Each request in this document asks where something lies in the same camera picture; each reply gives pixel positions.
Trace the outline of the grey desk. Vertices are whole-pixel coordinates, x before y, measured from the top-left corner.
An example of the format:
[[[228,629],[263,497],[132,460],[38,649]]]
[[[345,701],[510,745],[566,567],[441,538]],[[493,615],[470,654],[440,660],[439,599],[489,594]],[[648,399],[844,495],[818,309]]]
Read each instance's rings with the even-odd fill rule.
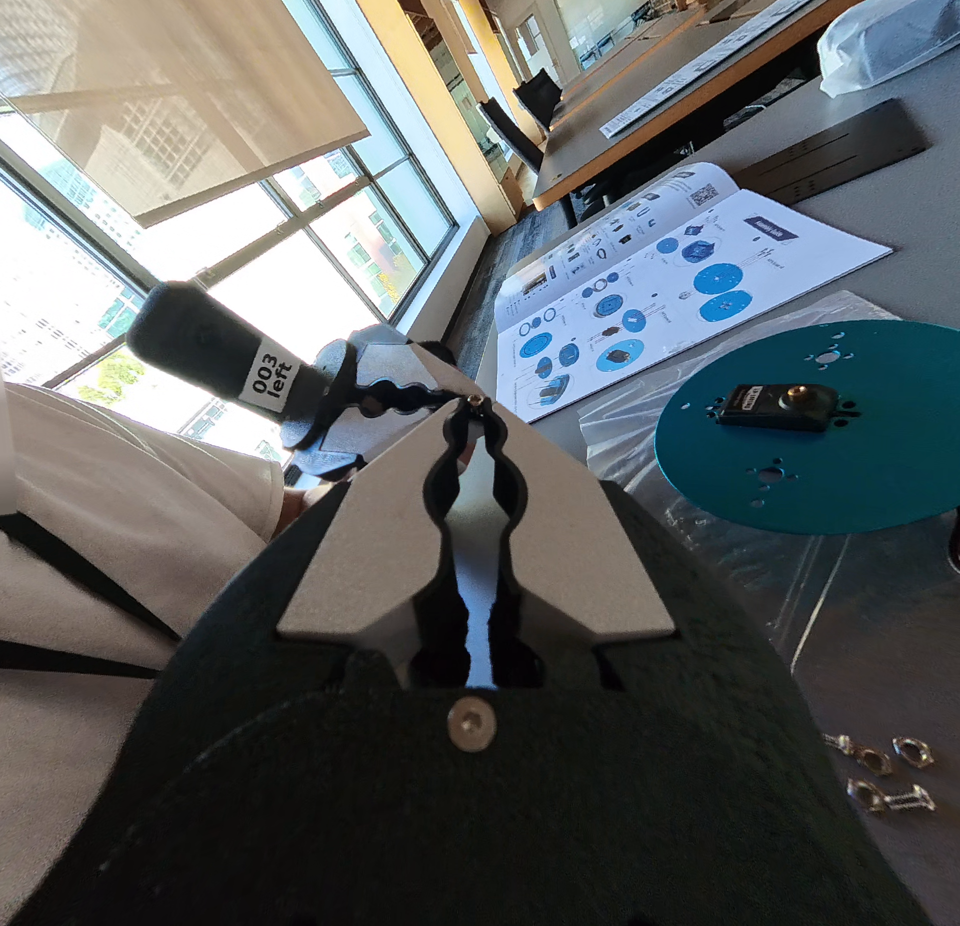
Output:
[[[654,423],[697,369],[740,345],[812,322],[901,319],[958,326],[958,107],[930,79],[906,77],[830,99],[799,88],[702,150],[736,171],[900,97],[930,142],[891,166],[796,209],[894,253],[770,315],[616,383],[536,427],[575,459],[611,474],[733,594],[798,680],[819,727],[891,752],[895,736],[928,742],[936,763],[894,764],[889,788],[914,777],[938,805],[867,821],[884,857],[935,924],[958,924],[958,573],[947,544],[955,514],[860,536],[788,536],[731,524],[667,485]]]

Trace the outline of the scatter of small screws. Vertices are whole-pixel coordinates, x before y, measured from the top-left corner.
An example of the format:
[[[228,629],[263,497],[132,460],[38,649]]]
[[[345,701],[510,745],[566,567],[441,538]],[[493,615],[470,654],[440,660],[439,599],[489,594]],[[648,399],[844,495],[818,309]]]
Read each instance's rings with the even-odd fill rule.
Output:
[[[846,734],[822,733],[821,738],[826,746],[853,760],[873,777],[893,776],[893,761],[886,752],[858,743]],[[891,743],[895,757],[911,769],[922,771],[936,763],[933,750],[925,741],[901,736],[893,738]],[[913,784],[905,792],[888,794],[866,779],[849,778],[846,793],[865,812],[874,816],[918,811],[933,813],[937,810],[930,793],[918,784]]]

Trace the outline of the blue round metal plate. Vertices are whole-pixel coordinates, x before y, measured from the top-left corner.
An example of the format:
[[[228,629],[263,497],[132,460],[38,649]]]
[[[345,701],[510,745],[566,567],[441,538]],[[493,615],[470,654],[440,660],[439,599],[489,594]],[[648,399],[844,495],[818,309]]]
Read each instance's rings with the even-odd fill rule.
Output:
[[[697,371],[654,431],[663,475],[695,507],[795,535],[892,528],[958,507],[959,332],[849,320],[776,333]],[[839,403],[823,433],[720,425],[739,384],[812,383]]]

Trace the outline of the black servo motor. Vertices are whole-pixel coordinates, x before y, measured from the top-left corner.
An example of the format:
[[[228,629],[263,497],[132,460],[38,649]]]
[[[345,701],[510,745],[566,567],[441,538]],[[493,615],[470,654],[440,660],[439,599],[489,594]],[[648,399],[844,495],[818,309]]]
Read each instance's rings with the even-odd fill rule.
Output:
[[[739,384],[716,408],[724,426],[823,433],[839,403],[833,388],[812,383]]]

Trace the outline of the black office chair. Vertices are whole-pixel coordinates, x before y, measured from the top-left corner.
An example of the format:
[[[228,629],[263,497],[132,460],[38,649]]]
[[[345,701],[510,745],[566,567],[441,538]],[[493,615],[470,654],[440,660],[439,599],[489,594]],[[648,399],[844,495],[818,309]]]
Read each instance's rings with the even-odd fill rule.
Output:
[[[538,175],[544,162],[543,152],[498,104],[498,100],[491,97],[485,102],[478,103],[478,108],[498,137],[535,175]]]
[[[549,132],[554,111],[562,98],[562,89],[546,69],[540,69],[530,80],[523,80],[512,89],[519,104],[533,117],[544,132]]]

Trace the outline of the large clear plastic bag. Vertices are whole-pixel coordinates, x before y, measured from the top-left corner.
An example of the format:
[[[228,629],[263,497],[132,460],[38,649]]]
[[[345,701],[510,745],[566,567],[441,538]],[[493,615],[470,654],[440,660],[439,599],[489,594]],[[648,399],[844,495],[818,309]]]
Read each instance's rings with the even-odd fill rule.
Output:
[[[956,695],[957,330],[842,291],[579,415],[590,470],[731,589],[821,718]]]

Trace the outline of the crumpled white plastic bag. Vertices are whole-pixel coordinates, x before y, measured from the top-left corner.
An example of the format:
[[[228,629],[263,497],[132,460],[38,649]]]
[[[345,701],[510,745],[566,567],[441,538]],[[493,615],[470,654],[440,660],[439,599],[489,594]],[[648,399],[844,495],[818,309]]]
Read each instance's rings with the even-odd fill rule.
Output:
[[[865,0],[826,28],[817,44],[822,92],[865,90],[959,43],[959,0]]]

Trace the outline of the person's white shirt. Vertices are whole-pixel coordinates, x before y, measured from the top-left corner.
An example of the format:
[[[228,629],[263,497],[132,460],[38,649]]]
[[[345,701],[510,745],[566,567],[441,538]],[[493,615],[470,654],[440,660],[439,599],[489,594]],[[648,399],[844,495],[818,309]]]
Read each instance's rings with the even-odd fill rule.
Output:
[[[59,392],[6,387],[16,509],[176,636],[297,516],[278,463],[189,440]],[[2,643],[51,652],[2,670],[2,924],[54,865],[178,642],[2,534]]]

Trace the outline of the background wooden table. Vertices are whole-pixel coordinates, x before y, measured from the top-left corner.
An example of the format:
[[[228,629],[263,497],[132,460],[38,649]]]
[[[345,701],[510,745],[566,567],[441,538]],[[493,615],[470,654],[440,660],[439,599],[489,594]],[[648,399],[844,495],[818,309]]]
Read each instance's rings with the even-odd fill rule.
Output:
[[[705,145],[723,132],[726,117],[798,67],[814,76],[815,47],[824,29],[863,0],[812,0],[644,118],[607,138],[601,131],[607,121],[776,0],[750,0],[746,15],[714,22],[714,14],[732,1],[696,12],[623,68],[612,59],[594,68],[580,92],[570,94],[562,117],[551,128],[534,188],[538,210],[625,157],[656,164],[688,142]]]

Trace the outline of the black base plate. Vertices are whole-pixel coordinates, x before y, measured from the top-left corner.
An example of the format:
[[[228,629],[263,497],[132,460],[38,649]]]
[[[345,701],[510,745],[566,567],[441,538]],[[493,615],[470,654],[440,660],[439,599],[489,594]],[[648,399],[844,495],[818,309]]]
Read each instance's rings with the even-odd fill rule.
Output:
[[[927,150],[903,101],[891,98],[732,174],[743,189],[794,205]]]

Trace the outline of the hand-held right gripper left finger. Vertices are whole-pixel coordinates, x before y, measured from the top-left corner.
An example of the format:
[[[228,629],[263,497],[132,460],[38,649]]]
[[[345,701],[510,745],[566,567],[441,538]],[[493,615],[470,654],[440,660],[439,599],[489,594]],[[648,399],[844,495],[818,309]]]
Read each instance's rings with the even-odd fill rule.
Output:
[[[378,651],[403,684],[461,687],[471,658],[446,512],[467,401],[438,408],[345,485],[277,635]]]

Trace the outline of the white instruction manual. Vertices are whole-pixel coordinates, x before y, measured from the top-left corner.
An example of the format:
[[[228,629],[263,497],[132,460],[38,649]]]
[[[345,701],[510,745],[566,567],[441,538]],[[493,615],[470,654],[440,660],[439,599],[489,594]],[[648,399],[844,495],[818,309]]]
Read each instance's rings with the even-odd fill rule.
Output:
[[[496,397],[531,423],[892,250],[694,163],[507,276]]]

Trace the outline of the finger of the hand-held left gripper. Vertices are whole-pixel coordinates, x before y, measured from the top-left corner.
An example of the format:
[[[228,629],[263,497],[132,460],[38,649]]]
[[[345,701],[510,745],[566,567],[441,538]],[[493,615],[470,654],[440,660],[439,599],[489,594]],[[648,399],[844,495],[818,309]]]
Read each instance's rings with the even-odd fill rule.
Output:
[[[359,408],[345,409],[336,420],[336,452],[355,454],[360,460],[336,473],[336,481],[350,479],[414,428],[430,418],[437,407],[421,407],[410,413],[389,409],[379,416],[364,416]]]
[[[419,344],[368,344],[358,357],[362,403],[384,409],[435,408],[459,396],[486,394],[459,368]]]

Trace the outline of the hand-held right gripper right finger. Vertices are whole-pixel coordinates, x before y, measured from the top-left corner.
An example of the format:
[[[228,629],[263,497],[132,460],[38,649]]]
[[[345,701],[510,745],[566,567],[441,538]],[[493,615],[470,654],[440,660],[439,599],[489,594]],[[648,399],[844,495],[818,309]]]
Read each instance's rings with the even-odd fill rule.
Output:
[[[568,453],[502,405],[478,409],[507,517],[487,623],[500,688],[542,686],[598,647],[676,632],[613,502]]]

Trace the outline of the long white paper sheet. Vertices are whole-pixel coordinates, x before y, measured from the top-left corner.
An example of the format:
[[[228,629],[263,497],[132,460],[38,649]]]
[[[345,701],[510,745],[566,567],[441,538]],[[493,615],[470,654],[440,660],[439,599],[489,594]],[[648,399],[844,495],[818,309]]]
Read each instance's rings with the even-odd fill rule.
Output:
[[[811,1],[776,0],[607,121],[601,132],[611,139]]]

